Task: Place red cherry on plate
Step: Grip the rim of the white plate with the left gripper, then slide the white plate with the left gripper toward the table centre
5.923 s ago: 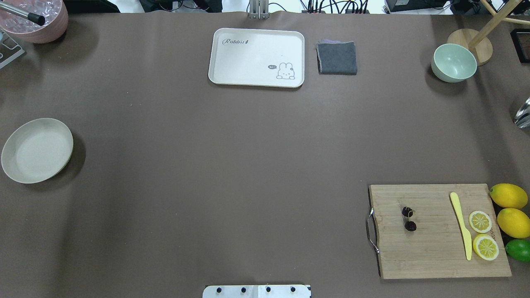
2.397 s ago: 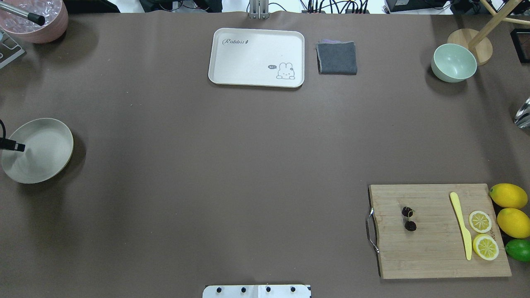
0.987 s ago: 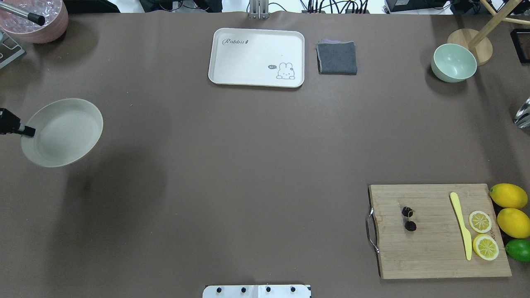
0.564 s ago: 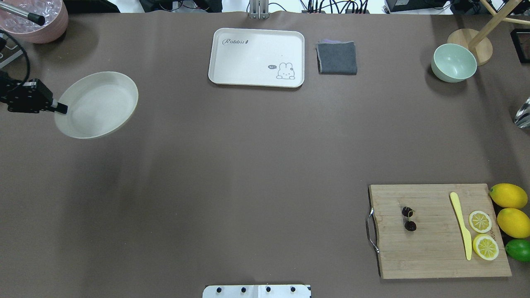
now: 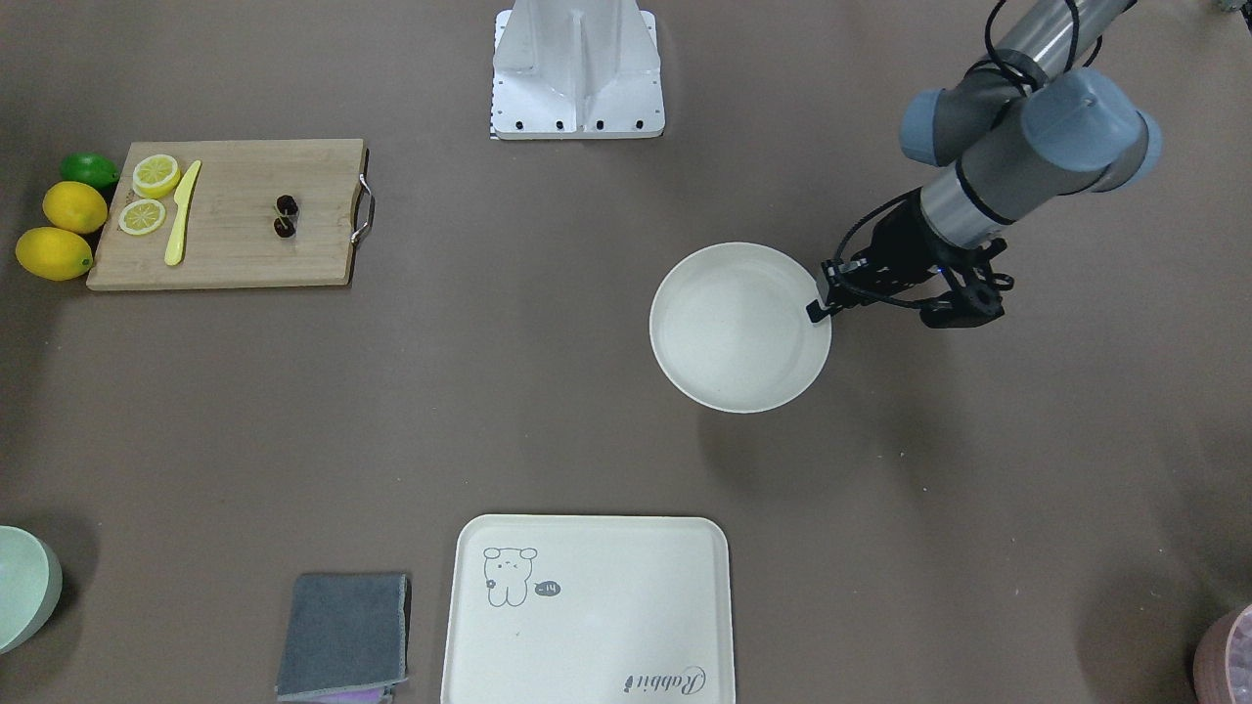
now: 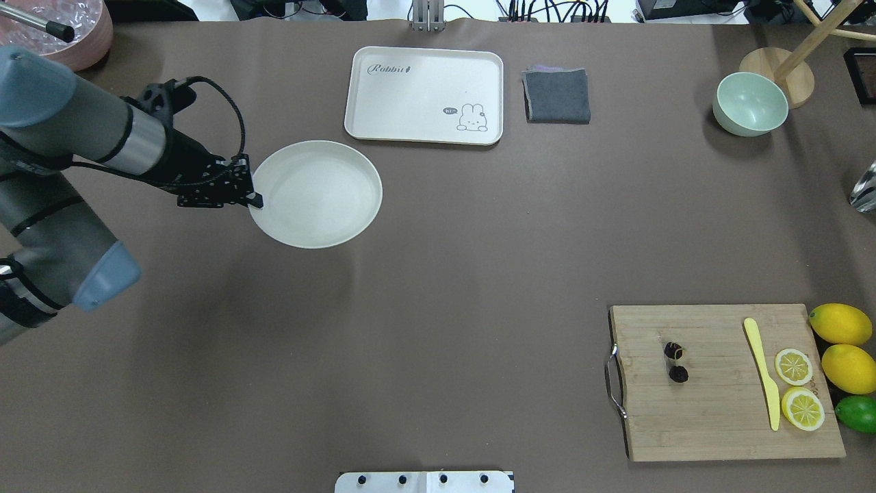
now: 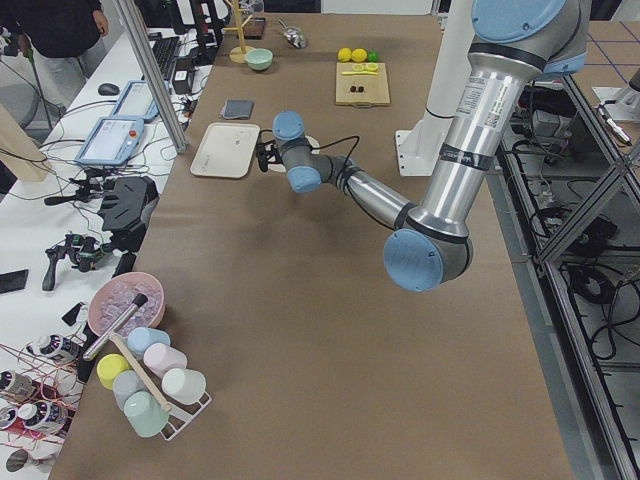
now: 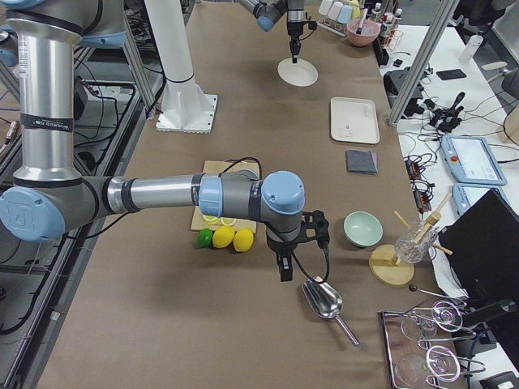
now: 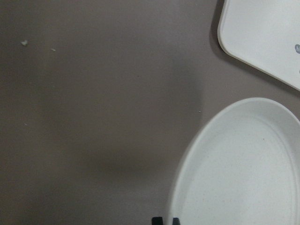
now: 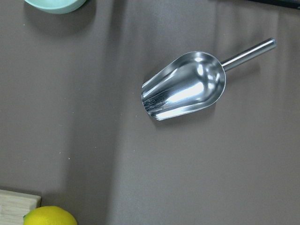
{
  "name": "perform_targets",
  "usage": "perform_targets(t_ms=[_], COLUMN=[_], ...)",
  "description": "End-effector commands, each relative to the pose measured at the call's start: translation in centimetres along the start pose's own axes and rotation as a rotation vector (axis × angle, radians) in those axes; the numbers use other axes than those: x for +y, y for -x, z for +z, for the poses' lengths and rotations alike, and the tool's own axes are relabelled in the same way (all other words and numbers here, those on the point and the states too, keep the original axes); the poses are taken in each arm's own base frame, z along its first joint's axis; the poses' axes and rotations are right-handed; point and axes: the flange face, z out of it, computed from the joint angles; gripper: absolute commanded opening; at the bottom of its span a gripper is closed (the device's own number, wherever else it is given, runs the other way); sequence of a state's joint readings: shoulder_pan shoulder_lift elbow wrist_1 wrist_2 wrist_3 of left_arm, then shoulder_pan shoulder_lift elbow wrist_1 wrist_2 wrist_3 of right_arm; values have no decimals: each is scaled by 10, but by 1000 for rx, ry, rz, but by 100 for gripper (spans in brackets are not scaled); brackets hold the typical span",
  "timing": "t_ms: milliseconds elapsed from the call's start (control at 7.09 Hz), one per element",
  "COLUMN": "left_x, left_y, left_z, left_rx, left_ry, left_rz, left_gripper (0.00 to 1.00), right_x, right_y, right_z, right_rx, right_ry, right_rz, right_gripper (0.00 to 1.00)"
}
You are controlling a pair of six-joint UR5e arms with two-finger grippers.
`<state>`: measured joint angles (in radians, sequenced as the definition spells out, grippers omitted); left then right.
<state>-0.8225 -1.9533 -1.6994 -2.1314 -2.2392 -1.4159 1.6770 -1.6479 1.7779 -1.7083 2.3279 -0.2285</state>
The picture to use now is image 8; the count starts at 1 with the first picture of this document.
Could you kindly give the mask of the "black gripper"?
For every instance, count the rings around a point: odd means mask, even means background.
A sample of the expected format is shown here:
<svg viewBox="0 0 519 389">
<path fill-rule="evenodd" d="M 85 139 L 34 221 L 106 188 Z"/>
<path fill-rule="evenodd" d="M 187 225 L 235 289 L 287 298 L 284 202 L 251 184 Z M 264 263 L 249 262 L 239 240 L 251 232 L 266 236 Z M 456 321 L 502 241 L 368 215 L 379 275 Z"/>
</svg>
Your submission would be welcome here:
<svg viewBox="0 0 519 389">
<path fill-rule="evenodd" d="M 316 30 L 316 22 L 311 19 L 306 11 L 288 11 L 287 12 L 287 32 L 290 36 L 290 52 L 292 63 L 298 62 L 300 54 L 300 36 L 303 34 L 305 26 L 312 31 Z"/>
<path fill-rule="evenodd" d="M 293 280 L 291 252 L 298 244 L 314 241 L 325 254 L 329 253 L 329 222 L 321 210 L 302 212 L 296 225 L 295 230 L 282 233 L 266 224 L 268 246 L 277 253 L 280 281 Z"/>
</svg>

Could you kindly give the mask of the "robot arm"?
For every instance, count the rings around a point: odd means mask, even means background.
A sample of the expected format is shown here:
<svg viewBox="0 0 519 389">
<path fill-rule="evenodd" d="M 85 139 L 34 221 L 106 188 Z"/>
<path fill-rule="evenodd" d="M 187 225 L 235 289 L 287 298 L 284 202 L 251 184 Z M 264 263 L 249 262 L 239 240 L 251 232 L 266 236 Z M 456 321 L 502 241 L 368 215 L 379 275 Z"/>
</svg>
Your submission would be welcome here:
<svg viewBox="0 0 519 389">
<path fill-rule="evenodd" d="M 260 28 L 268 32 L 282 18 L 286 16 L 287 33 L 290 36 L 290 52 L 292 63 L 298 62 L 301 50 L 301 41 L 304 26 L 311 30 L 310 36 L 317 29 L 317 22 L 305 12 L 303 0 L 277 0 L 267 4 L 260 0 L 237 0 L 237 3 L 249 11 L 257 20 Z"/>
<path fill-rule="evenodd" d="M 74 63 L 77 45 L 119 47 L 126 39 L 120 1 L 7 1 L 18 41 L 23 162 L 1 197 L 1 220 L 27 242 L 59 239 L 112 214 L 197 206 L 209 216 L 265 224 L 283 281 L 298 266 L 296 247 L 329 244 L 323 212 L 305 212 L 302 180 L 278 171 L 262 177 L 225 170 L 155 179 L 85 177 L 74 166 Z"/>
</svg>

